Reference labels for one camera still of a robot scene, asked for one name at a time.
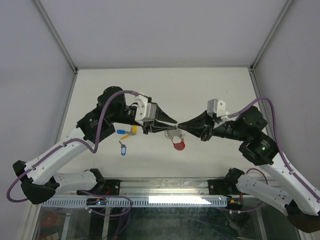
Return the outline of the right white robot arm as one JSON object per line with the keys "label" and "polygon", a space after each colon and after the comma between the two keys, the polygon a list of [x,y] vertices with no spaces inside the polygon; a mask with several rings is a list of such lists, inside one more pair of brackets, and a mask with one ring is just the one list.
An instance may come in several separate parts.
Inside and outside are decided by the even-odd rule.
{"label": "right white robot arm", "polygon": [[277,143],[263,132],[267,121],[257,107],[251,106],[241,114],[219,116],[204,111],[189,121],[179,123],[201,141],[220,137],[240,141],[242,156],[268,173],[281,189],[258,182],[243,171],[232,168],[224,177],[226,192],[237,191],[252,195],[283,213],[289,222],[305,233],[320,229],[320,198],[316,190],[288,160],[283,160]]}

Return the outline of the red handled metal keyring holder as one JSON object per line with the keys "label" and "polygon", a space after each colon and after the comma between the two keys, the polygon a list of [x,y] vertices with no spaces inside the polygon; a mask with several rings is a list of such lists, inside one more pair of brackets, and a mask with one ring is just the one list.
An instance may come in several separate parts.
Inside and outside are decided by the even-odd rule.
{"label": "red handled metal keyring holder", "polygon": [[172,142],[173,148],[177,151],[183,151],[186,147],[184,134],[179,128],[164,131],[164,136]]}

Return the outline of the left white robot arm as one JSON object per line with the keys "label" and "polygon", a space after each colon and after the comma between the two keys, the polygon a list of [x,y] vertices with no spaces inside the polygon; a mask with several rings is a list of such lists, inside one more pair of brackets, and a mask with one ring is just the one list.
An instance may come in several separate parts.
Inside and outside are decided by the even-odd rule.
{"label": "left white robot arm", "polygon": [[102,193],[106,181],[97,168],[80,173],[59,171],[86,150],[95,154],[99,143],[116,132],[115,123],[139,126],[147,135],[173,130],[177,121],[149,96],[119,86],[106,88],[97,98],[96,107],[81,118],[65,138],[35,159],[13,164],[16,182],[20,182],[25,200],[37,205],[59,193]]}

